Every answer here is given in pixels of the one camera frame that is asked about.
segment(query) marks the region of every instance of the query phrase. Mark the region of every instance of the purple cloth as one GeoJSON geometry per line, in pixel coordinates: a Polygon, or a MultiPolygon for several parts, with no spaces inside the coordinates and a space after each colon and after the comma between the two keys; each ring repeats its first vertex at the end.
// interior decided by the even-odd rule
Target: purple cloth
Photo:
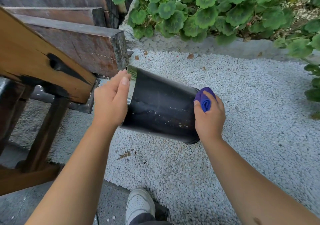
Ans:
{"type": "Polygon", "coordinates": [[[201,108],[203,110],[203,112],[206,112],[208,110],[210,110],[211,108],[211,100],[205,95],[203,94],[203,91],[207,91],[208,93],[210,93],[217,101],[217,98],[215,96],[215,94],[213,93],[213,91],[211,90],[211,88],[209,87],[205,87],[203,89],[201,89],[196,95],[193,101],[198,100],[200,102],[201,108]]]}

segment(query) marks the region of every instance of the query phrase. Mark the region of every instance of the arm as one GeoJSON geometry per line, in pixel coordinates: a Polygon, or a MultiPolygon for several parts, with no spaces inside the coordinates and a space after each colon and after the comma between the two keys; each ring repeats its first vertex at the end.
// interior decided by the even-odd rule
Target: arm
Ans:
{"type": "Polygon", "coordinates": [[[120,71],[94,90],[94,119],[66,166],[38,204],[27,225],[92,225],[109,146],[127,113],[130,74],[120,71]]]}
{"type": "Polygon", "coordinates": [[[244,225],[319,225],[303,205],[270,182],[222,139],[224,106],[217,96],[204,92],[211,109],[194,103],[195,127],[223,190],[244,225]]]}

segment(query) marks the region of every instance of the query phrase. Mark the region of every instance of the black cylindrical bin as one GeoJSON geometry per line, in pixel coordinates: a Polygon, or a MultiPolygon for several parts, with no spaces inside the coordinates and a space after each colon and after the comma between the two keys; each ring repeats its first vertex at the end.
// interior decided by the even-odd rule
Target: black cylindrical bin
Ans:
{"type": "Polygon", "coordinates": [[[198,89],[128,65],[131,73],[128,113],[121,128],[194,144],[193,100],[198,89]]]}

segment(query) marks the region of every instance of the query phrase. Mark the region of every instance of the white sneaker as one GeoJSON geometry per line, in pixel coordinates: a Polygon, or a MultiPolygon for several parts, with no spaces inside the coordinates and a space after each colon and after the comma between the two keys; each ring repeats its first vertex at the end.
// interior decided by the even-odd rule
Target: white sneaker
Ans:
{"type": "Polygon", "coordinates": [[[127,207],[125,209],[125,224],[129,225],[136,216],[144,212],[155,216],[156,207],[153,199],[145,189],[134,189],[128,197],[127,207]]]}

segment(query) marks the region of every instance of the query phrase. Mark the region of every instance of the forearm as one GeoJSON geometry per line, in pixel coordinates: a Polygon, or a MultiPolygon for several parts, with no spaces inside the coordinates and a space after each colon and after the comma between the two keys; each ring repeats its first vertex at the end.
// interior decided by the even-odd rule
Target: forearm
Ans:
{"type": "Polygon", "coordinates": [[[92,224],[115,129],[89,127],[26,224],[92,224]]]}
{"type": "Polygon", "coordinates": [[[320,220],[248,164],[224,140],[204,143],[212,167],[244,225],[320,224],[320,220]]]}

